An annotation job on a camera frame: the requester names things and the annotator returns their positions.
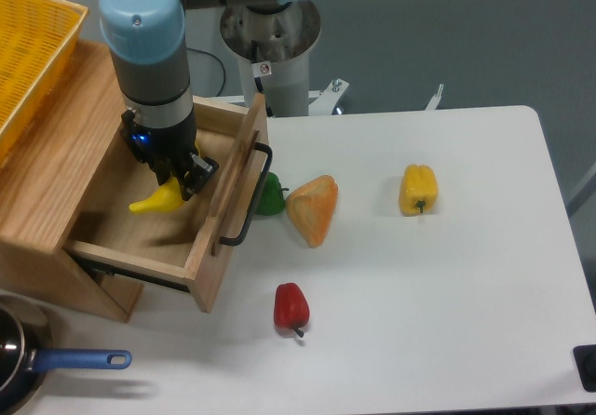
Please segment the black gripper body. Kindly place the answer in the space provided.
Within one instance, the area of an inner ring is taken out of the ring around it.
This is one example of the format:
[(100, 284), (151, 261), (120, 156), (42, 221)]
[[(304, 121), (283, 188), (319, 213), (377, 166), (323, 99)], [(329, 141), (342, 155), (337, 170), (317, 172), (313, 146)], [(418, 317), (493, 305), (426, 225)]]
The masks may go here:
[(134, 121), (134, 114), (127, 110), (121, 115), (120, 135), (138, 162), (140, 150), (164, 154), (170, 158), (182, 151), (196, 148), (196, 121), (191, 112), (184, 120), (171, 127), (144, 127)]

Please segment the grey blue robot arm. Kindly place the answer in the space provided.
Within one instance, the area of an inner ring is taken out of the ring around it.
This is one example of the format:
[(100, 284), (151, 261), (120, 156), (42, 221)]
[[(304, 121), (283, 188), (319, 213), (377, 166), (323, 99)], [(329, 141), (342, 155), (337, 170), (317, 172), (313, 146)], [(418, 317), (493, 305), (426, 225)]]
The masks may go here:
[(222, 38), (251, 68), (302, 57), (316, 43), (313, 0), (99, 0), (125, 112), (121, 135), (136, 157), (172, 182), (183, 200), (198, 194), (217, 163), (196, 146), (186, 14), (222, 7)]

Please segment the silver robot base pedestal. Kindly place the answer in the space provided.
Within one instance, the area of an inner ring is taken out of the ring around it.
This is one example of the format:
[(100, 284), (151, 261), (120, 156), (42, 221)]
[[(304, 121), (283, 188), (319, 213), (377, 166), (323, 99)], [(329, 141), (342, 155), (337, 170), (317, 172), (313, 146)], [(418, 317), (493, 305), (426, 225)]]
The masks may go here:
[(243, 97), (251, 105), (264, 95), (269, 116), (333, 115), (349, 84), (334, 78), (327, 87), (310, 91), (310, 54), (321, 34), (318, 9), (310, 0), (286, 5), (227, 7), (220, 32), (237, 60)]

